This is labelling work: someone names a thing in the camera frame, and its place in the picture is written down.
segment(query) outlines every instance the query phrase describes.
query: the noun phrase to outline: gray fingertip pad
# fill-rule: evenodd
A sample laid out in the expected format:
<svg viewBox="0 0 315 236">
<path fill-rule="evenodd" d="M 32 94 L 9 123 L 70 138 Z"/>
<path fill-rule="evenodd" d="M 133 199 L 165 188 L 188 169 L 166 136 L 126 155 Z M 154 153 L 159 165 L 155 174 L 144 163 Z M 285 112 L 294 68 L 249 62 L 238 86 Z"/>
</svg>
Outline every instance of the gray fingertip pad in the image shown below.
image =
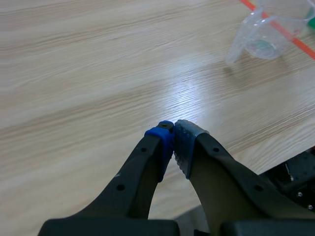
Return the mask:
<svg viewBox="0 0 315 236">
<path fill-rule="evenodd" d="M 179 119 L 175 123 L 175 160 L 187 179 L 190 177 L 193 147 L 199 134 L 208 133 L 198 125 Z"/>
</svg>

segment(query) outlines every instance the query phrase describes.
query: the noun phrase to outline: wooden table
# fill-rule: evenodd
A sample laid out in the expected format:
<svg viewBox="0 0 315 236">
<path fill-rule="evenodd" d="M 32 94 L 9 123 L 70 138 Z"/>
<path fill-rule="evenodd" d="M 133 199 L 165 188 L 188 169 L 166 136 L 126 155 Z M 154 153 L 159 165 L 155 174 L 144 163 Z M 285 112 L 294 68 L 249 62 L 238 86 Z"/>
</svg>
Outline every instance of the wooden table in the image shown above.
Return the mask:
<svg viewBox="0 0 315 236">
<path fill-rule="evenodd" d="M 224 57 L 237 0 L 6 0 L 0 229 L 36 235 L 90 203 L 146 130 L 189 119 L 257 173 L 315 144 L 315 62 Z M 315 49 L 314 35 L 302 40 Z M 174 160 L 151 218 L 199 204 Z"/>
</svg>

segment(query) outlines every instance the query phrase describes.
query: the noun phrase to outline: plastic cup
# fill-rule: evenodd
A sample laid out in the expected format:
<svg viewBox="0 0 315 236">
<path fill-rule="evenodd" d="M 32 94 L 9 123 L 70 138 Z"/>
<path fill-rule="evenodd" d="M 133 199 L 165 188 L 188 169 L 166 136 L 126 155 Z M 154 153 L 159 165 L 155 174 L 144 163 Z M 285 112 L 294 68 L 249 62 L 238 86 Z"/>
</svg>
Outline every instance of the plastic cup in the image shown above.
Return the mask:
<svg viewBox="0 0 315 236">
<path fill-rule="evenodd" d="M 253 57 L 275 59 L 315 17 L 315 0 L 259 0 L 241 24 L 225 62 L 234 63 L 245 49 Z"/>
</svg>

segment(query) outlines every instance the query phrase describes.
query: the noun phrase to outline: blue fingertip pad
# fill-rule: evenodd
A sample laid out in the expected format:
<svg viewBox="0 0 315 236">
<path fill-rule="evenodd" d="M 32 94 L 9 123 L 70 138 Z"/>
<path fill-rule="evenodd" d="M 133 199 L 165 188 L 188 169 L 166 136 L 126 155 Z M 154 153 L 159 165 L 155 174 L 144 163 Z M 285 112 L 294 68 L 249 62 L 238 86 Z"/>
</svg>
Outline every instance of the blue fingertip pad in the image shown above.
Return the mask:
<svg viewBox="0 0 315 236">
<path fill-rule="evenodd" d="M 162 121 L 157 127 L 154 127 L 145 132 L 144 135 L 154 135 L 160 137 L 163 146 L 163 157 L 162 157 L 162 169 L 161 175 L 158 182 L 162 182 L 164 174 L 166 172 L 169 160 L 172 158 L 174 152 L 174 137 L 175 137 L 175 127 L 170 121 Z"/>
</svg>

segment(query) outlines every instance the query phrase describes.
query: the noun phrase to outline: orange tape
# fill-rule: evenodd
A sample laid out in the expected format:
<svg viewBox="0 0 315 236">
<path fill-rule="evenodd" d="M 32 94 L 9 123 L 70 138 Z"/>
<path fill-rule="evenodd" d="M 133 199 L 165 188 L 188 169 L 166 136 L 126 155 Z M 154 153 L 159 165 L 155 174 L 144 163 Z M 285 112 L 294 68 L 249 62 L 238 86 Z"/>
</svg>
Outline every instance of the orange tape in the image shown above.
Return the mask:
<svg viewBox="0 0 315 236">
<path fill-rule="evenodd" d="M 256 9 L 256 6 L 252 4 L 249 0 L 240 0 L 242 4 L 244 4 L 246 7 L 248 7 L 251 11 L 254 11 Z M 263 12 L 262 13 L 263 18 L 268 18 L 269 16 Z M 275 21 L 271 22 L 271 25 L 277 29 L 280 33 L 282 33 L 287 39 L 292 41 L 299 49 L 301 49 L 303 52 L 305 52 L 307 55 L 309 55 L 311 58 L 315 60 L 315 52 L 307 46 L 305 43 L 303 43 L 300 39 L 294 37 L 292 34 L 290 34 L 288 31 L 286 31 L 280 24 L 278 24 Z"/>
</svg>

